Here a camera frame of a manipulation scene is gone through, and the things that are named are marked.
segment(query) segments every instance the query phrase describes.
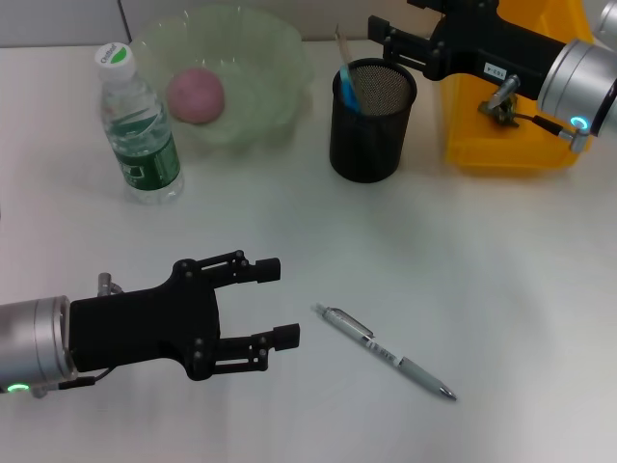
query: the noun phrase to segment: white table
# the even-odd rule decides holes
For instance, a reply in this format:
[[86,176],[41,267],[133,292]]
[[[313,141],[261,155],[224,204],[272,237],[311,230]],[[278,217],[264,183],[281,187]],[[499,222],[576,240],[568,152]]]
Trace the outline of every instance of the white table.
[[[307,43],[312,103],[290,144],[181,153],[176,204],[128,203],[96,115],[91,47],[0,50],[0,303],[126,290],[174,262],[244,249],[282,280],[217,291],[224,336],[299,322],[265,373],[190,381],[172,361],[94,388],[0,397],[11,463],[578,463],[617,458],[617,157],[569,173],[463,177],[441,164],[437,87],[399,172],[339,177],[332,43]],[[354,42],[355,56],[379,47]],[[435,398],[310,312],[348,310],[449,385]]]

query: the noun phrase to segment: pink bun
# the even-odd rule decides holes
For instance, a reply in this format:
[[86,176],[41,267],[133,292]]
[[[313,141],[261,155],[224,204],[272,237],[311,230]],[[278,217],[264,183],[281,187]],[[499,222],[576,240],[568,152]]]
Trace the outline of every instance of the pink bun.
[[207,69],[187,69],[167,87],[167,104],[176,118],[186,123],[211,123],[225,109],[223,85]]

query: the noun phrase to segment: green bowl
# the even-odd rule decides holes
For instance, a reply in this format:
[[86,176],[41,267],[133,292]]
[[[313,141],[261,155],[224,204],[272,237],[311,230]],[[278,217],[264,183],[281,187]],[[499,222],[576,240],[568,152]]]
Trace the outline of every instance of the green bowl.
[[300,33],[259,9],[208,5],[150,25],[131,43],[140,75],[166,101],[172,78],[187,68],[216,72],[225,111],[205,124],[174,120],[211,147],[246,145],[290,127],[312,79]]

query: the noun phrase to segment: black mesh pencil holder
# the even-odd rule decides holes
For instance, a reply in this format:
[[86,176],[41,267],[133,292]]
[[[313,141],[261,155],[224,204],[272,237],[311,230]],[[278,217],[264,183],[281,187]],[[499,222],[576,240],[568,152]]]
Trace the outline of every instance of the black mesh pencil holder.
[[330,163],[349,180],[372,183],[398,168],[417,86],[406,69],[378,58],[354,61],[349,70],[361,111],[343,102],[337,73]]

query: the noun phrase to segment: yellow container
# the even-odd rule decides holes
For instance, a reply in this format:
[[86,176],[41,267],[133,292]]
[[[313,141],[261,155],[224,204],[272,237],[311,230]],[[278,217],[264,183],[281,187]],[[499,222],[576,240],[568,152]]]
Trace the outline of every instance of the yellow container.
[[[581,0],[501,0],[499,15],[524,28],[568,43],[593,41]],[[446,159],[464,168],[518,171],[561,169],[578,156],[561,140],[533,123],[502,127],[477,111],[496,86],[471,75],[442,82]],[[536,102],[519,97],[517,112],[535,116]]]

